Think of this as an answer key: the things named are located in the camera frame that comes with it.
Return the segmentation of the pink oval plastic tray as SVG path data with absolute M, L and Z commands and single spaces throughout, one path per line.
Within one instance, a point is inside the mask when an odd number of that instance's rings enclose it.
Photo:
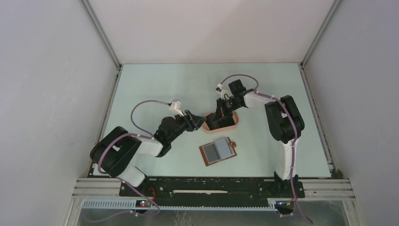
M 206 133 L 208 134 L 220 133 L 235 129 L 239 123 L 239 117 L 238 114 L 235 111 L 233 111 L 231 118 L 224 119 L 216 123 L 211 123 L 210 126 L 208 125 L 207 122 L 208 121 L 203 123 L 201 126 Z

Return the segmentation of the brown leather card holder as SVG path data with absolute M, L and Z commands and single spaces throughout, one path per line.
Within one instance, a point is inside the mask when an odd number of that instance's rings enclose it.
M 205 155 L 203 153 L 203 149 L 202 149 L 203 146 L 206 146 L 206 145 L 209 145 L 209 144 L 214 144 L 215 145 L 216 150 L 217 150 L 218 155 L 219 155 L 219 160 L 214 162 L 214 163 L 211 163 L 211 164 L 208 164 L 208 162 L 206 160 L 206 157 L 205 157 Z M 208 143 L 208 144 L 200 146 L 199 147 L 199 151 L 201 153 L 201 156 L 202 156 L 202 159 L 204 161 L 205 166 L 208 167 L 208 166 L 214 165 L 214 164 L 216 164 L 218 162 L 225 161 L 227 159 L 230 159 L 230 158 L 233 158 L 233 157 L 237 156 L 237 152 L 235 150 L 236 147 L 237 147 L 237 145 L 236 145 L 235 142 L 231 141 L 231 139 L 229 137 L 224 137 L 224 138 L 218 139 L 218 140 L 216 140 L 214 142 L 211 142 L 211 143 Z

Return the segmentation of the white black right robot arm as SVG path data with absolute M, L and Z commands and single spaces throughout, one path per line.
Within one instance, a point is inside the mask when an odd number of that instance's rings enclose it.
M 222 129 L 234 124 L 233 112 L 240 108 L 258 108 L 264 110 L 271 136 L 281 142 L 284 148 L 283 158 L 276 170 L 280 180 L 274 183 L 274 192 L 285 197 L 292 192 L 289 179 L 295 176 L 296 146 L 305 124 L 292 96 L 281 98 L 247 89 L 241 80 L 229 85 L 231 94 L 223 89 L 222 83 L 216 87 L 220 97 L 216 100 L 216 110 L 207 116 L 206 124 L 210 130 Z

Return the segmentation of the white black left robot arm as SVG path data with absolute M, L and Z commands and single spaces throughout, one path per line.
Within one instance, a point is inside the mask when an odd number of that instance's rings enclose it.
M 129 133 L 117 126 L 91 150 L 90 158 L 100 174 L 129 183 L 132 192 L 143 196 L 149 190 L 148 177 L 134 165 L 133 157 L 136 154 L 165 156 L 173 141 L 184 132 L 199 130 L 206 120 L 205 116 L 185 110 L 183 115 L 164 117 L 152 137 Z

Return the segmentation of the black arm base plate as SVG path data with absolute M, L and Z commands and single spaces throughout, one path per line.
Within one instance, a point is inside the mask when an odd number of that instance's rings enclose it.
M 149 177 L 137 190 L 164 207 L 268 207 L 268 200 L 304 198 L 303 183 L 278 177 Z

